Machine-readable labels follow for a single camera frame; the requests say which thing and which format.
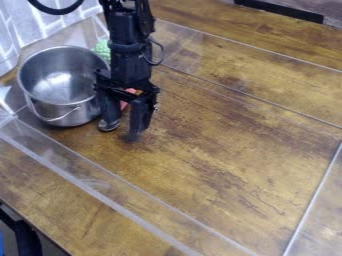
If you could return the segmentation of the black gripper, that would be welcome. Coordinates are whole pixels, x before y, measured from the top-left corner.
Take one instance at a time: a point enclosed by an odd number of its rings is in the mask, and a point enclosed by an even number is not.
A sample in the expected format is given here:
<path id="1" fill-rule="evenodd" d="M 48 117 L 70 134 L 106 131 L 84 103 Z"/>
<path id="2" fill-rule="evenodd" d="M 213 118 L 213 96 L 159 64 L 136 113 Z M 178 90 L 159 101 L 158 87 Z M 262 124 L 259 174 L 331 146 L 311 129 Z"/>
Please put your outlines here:
<path id="1" fill-rule="evenodd" d="M 160 89 L 151 82 L 152 67 L 160 62 L 152 61 L 151 39 L 135 43 L 118 43 L 107 40 L 111 51 L 110 69 L 96 69 L 95 88 L 99 98 L 102 119 L 112 124 L 120 121 L 120 100 L 107 88 L 134 88 L 136 94 L 131 99 L 130 135 L 136 137 L 151 123 Z"/>

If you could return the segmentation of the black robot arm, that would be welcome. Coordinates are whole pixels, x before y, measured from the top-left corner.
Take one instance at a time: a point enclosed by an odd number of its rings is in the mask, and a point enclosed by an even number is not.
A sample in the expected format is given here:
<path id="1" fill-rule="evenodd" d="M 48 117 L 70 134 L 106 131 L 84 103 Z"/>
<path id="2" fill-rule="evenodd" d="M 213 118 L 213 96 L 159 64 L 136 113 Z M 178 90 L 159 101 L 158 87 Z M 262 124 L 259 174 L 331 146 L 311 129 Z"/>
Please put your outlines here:
<path id="1" fill-rule="evenodd" d="M 99 129 L 112 131 L 120 125 L 122 105 L 131 106 L 130 136 L 148 129 L 160 89 L 150 79 L 155 18 L 148 0 L 100 0 L 110 31 L 110 69 L 95 71 L 102 120 Z"/>

